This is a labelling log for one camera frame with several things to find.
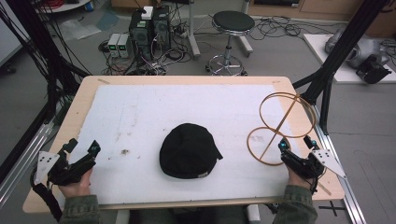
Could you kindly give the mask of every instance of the electronic equipment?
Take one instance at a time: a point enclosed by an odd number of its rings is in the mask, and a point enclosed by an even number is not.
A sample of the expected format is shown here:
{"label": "electronic equipment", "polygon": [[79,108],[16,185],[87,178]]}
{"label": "electronic equipment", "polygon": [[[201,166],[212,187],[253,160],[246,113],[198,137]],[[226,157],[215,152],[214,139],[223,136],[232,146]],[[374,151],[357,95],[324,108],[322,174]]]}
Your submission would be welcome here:
{"label": "electronic equipment", "polygon": [[142,20],[141,10],[137,10],[132,14],[131,23],[129,25],[129,34],[133,41],[132,47],[134,49],[134,55],[139,54],[146,60],[151,60],[151,49],[155,49],[154,47],[151,47],[153,45],[154,29],[152,20]]}
{"label": "electronic equipment", "polygon": [[144,12],[142,13],[142,20],[151,20],[153,9],[154,7],[143,7]]}
{"label": "electronic equipment", "polygon": [[117,43],[117,49],[121,58],[128,58],[132,52],[132,44],[129,35],[120,35],[119,42]]}
{"label": "electronic equipment", "polygon": [[152,17],[154,32],[157,39],[157,48],[162,50],[171,48],[169,6],[158,7]]}
{"label": "electronic equipment", "polygon": [[256,5],[297,7],[300,0],[254,0]]}
{"label": "electronic equipment", "polygon": [[[326,53],[330,53],[345,29],[338,29],[325,44]],[[346,63],[357,69],[356,74],[367,84],[375,84],[391,72],[384,68],[390,57],[376,39],[363,35],[346,57]]]}
{"label": "electronic equipment", "polygon": [[117,43],[119,42],[120,36],[120,34],[113,34],[107,43],[108,50],[110,50],[111,57],[113,58],[120,57],[119,51],[117,49]]}

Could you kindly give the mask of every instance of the hand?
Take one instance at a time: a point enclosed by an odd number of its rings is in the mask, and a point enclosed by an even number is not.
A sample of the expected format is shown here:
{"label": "hand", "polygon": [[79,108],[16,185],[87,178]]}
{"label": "hand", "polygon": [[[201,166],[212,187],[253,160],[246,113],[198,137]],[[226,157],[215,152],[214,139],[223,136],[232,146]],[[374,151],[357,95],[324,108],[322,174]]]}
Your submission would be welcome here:
{"label": "hand", "polygon": [[286,166],[288,168],[289,171],[289,185],[295,185],[295,186],[300,186],[306,189],[311,189],[311,185],[314,182],[313,179],[303,179],[301,178],[299,175],[297,175],[296,173],[294,173],[294,171],[292,171],[289,166]]}
{"label": "hand", "polygon": [[90,195],[90,176],[92,169],[87,171],[78,183],[69,184],[67,186],[59,186],[59,190],[62,192],[65,198],[72,198],[78,196]]}

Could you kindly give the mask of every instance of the sleeve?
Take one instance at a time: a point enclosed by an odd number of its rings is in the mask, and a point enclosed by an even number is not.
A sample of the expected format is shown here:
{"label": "sleeve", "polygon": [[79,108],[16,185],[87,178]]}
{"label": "sleeve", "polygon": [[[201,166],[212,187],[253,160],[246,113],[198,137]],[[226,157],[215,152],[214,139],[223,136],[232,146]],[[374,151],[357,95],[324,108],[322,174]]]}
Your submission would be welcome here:
{"label": "sleeve", "polygon": [[96,195],[67,198],[64,203],[64,213],[59,223],[102,223]]}
{"label": "sleeve", "polygon": [[274,224],[315,223],[318,213],[312,204],[309,189],[287,185],[283,203],[278,207]]}

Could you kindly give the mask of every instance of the aluminum extrusion rail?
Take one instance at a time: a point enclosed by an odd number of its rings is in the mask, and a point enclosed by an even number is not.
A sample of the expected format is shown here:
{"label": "aluminum extrusion rail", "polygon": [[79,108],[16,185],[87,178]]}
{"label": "aluminum extrusion rail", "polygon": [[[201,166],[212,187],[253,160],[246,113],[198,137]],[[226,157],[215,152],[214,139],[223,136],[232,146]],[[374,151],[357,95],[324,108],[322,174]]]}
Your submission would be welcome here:
{"label": "aluminum extrusion rail", "polygon": [[[317,117],[320,116],[320,112],[318,111],[318,108],[316,106],[313,106],[315,112],[317,113]],[[323,145],[323,148],[329,149],[332,154],[334,155],[335,159],[338,161],[338,163],[342,166],[337,152],[335,151],[334,145],[332,144],[332,140],[329,135],[326,135],[323,130],[320,128],[318,124],[315,126],[315,131],[317,133],[317,136],[319,138],[320,143]],[[352,223],[354,224],[365,224],[367,223],[366,220],[364,219],[363,212],[361,211],[361,208],[359,207],[358,201],[356,200],[356,197],[352,191],[352,187],[350,187],[349,182],[347,179],[341,178],[337,176],[341,186],[344,189],[344,192],[346,194],[345,198],[343,199],[344,204],[346,206],[346,210],[348,212],[349,218]]]}
{"label": "aluminum extrusion rail", "polygon": [[14,189],[20,183],[23,175],[30,168],[30,165],[36,159],[36,155],[44,143],[47,141],[52,128],[54,126],[54,118],[48,124],[42,124],[35,136],[30,141],[27,148],[23,151],[18,161],[9,171],[6,179],[0,185],[0,210],[5,205],[7,199],[12,194]]}

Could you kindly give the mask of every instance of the power supply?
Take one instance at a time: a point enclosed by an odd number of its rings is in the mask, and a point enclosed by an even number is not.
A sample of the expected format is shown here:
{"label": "power supply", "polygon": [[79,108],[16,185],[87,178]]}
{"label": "power supply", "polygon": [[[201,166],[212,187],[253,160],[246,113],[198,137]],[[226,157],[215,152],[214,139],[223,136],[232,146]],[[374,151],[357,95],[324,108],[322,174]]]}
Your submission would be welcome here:
{"label": "power supply", "polygon": [[117,49],[119,50],[121,58],[128,58],[130,56],[132,52],[132,44],[131,40],[129,39],[129,35],[120,35],[119,42],[117,43]]}
{"label": "power supply", "polygon": [[139,52],[146,60],[152,60],[151,45],[153,44],[152,41],[154,38],[152,20],[142,20],[142,12],[140,10],[135,11],[134,14],[132,14],[131,23],[129,25],[129,34],[133,41],[132,47],[134,49],[134,54]]}
{"label": "power supply", "polygon": [[155,8],[152,17],[157,47],[162,50],[171,48],[169,6]]}
{"label": "power supply", "polygon": [[108,49],[110,50],[111,57],[118,58],[120,57],[119,51],[117,49],[117,43],[119,42],[120,34],[113,34],[110,37],[110,40],[107,42]]}

